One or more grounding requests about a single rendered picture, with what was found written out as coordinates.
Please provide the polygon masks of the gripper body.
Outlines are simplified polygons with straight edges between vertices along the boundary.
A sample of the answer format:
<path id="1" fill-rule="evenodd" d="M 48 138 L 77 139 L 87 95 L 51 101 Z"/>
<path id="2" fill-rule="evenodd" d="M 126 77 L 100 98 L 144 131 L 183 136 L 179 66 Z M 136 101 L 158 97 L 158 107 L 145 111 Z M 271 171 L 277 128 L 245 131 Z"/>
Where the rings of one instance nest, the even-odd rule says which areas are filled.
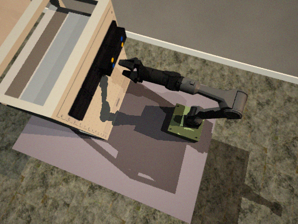
<path id="1" fill-rule="evenodd" d="M 137 65 L 137 81 L 140 83 L 143 81 L 150 82 L 153 68 L 144 66 L 139 59 L 136 59 L 135 65 Z"/>

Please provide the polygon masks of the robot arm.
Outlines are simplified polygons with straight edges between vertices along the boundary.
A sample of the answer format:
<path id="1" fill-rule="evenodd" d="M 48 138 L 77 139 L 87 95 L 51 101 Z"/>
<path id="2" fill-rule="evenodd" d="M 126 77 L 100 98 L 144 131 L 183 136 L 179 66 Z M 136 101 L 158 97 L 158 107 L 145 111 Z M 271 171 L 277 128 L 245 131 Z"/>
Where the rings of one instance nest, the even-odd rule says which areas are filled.
<path id="1" fill-rule="evenodd" d="M 248 94 L 243 90 L 221 90 L 207 87 L 173 71 L 153 69 L 150 82 L 165 86 L 171 91 L 182 91 L 191 95 L 200 94 L 218 102 L 219 107 L 214 108 L 204 109 L 201 106 L 191 106 L 189 116 L 187 114 L 183 117 L 183 127 L 188 128 L 199 129 L 204 119 L 241 119 L 248 98 Z"/>

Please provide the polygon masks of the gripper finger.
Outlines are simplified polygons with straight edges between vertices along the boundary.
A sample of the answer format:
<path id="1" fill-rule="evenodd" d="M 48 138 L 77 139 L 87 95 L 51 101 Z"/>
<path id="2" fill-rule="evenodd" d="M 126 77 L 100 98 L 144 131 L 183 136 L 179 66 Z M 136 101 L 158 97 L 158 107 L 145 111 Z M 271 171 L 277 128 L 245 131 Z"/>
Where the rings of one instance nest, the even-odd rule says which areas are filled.
<path id="1" fill-rule="evenodd" d="M 122 75 L 131 79 L 134 83 L 137 83 L 137 71 L 132 72 L 132 71 L 128 71 L 128 70 L 123 70 Z"/>
<path id="2" fill-rule="evenodd" d="M 131 59 L 120 59 L 118 62 L 118 65 L 123 66 L 133 72 L 134 69 L 137 68 L 137 65 L 135 65 L 136 59 L 138 59 L 138 58 L 135 57 L 135 58 L 131 58 Z"/>

